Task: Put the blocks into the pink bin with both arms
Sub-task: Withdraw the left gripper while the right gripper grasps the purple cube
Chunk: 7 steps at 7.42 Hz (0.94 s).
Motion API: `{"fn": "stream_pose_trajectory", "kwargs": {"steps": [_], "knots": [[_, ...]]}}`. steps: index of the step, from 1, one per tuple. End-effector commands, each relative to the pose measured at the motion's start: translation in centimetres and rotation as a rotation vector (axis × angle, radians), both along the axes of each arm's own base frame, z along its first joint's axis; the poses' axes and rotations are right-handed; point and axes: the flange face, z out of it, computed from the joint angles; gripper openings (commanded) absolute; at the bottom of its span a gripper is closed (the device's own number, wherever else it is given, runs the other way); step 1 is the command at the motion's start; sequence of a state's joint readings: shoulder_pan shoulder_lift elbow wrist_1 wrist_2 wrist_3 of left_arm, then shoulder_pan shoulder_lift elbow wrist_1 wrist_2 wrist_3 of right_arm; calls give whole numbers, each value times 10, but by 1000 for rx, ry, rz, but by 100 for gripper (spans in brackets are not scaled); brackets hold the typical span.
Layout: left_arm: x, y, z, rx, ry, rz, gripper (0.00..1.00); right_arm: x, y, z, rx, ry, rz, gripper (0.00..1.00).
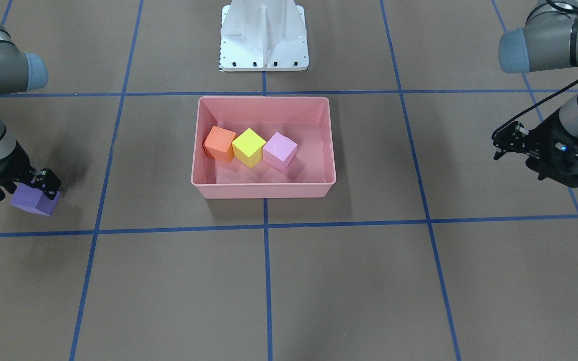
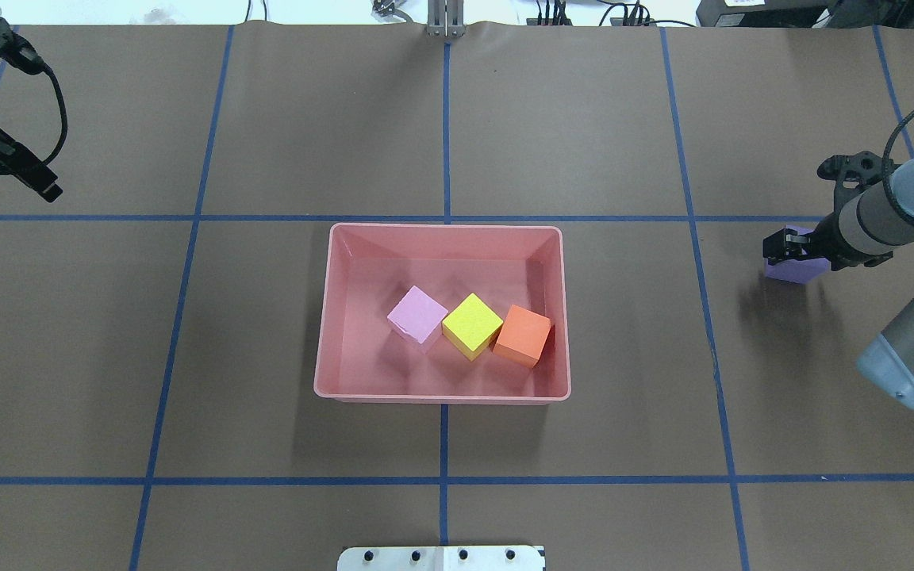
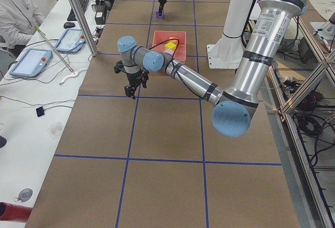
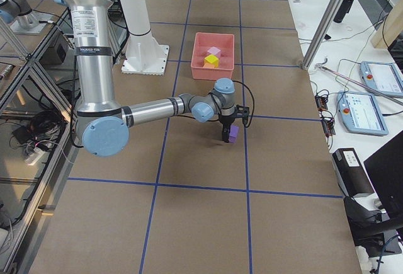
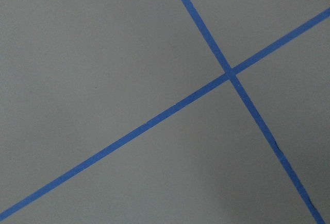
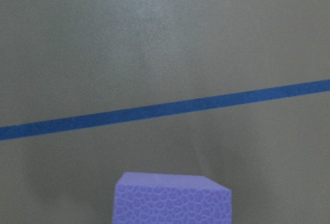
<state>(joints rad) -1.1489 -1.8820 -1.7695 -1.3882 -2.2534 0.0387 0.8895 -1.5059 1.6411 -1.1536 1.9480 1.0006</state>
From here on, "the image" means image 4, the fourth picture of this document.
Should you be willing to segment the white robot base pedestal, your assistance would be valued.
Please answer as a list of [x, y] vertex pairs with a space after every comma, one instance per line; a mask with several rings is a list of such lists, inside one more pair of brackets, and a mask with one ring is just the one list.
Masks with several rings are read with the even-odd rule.
[[169, 46], [152, 35], [145, 0], [120, 0], [129, 32], [122, 72], [161, 76], [165, 72]]

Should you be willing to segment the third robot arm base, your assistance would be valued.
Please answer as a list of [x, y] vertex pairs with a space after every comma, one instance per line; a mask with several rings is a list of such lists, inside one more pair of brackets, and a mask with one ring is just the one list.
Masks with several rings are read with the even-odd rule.
[[53, 14], [35, 13], [27, 0], [1, 0], [1, 19], [15, 34], [38, 35], [53, 25]]

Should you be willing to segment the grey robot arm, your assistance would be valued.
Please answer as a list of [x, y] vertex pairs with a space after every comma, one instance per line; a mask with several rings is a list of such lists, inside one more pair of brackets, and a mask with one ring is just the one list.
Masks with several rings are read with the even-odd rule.
[[217, 118], [224, 142], [230, 140], [236, 119], [245, 127], [251, 123], [249, 108], [235, 101], [235, 82], [230, 77], [218, 79], [205, 96], [157, 97], [157, 86], [145, 77], [164, 74], [169, 47], [153, 37], [145, 0], [119, 0], [128, 32], [120, 69], [114, 66], [110, 43], [108, 12], [114, 0], [55, 1], [71, 12], [81, 88], [75, 131], [90, 154], [118, 154], [128, 144], [131, 127], [186, 113], [199, 122]]

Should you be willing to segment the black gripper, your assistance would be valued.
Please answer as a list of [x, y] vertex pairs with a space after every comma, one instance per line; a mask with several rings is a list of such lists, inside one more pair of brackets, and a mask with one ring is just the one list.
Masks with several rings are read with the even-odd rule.
[[230, 126], [234, 123], [235, 119], [241, 119], [245, 128], [249, 127], [249, 107], [236, 105], [230, 109], [229, 114], [222, 111], [219, 114], [219, 122], [222, 124], [222, 141], [229, 143]]

